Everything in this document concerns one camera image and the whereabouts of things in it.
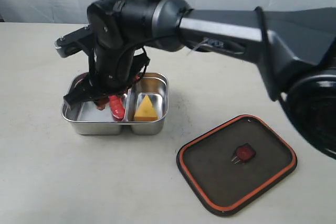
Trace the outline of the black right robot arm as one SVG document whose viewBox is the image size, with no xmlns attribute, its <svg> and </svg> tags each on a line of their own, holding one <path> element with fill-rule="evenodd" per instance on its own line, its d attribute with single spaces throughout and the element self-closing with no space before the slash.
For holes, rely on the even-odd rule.
<svg viewBox="0 0 336 224">
<path fill-rule="evenodd" d="M 79 51 L 89 58 L 87 76 L 64 96 L 69 107 L 133 85 L 149 64 L 137 49 L 215 52 L 255 64 L 300 135 L 335 158 L 335 8 L 196 10 L 185 0 L 97 0 L 87 19 L 57 40 L 63 58 Z"/>
</svg>

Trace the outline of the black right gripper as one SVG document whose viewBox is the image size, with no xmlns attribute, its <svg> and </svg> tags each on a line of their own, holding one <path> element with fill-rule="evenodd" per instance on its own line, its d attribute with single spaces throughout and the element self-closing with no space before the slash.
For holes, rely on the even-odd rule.
<svg viewBox="0 0 336 224">
<path fill-rule="evenodd" d="M 150 58 L 144 48 L 141 50 L 135 55 L 135 50 L 129 49 L 114 58 L 108 52 L 100 55 L 93 49 L 88 73 L 64 96 L 64 103 L 73 109 L 80 103 L 93 101 L 98 110 L 104 110 L 109 96 L 123 94 L 143 78 Z"/>
</svg>

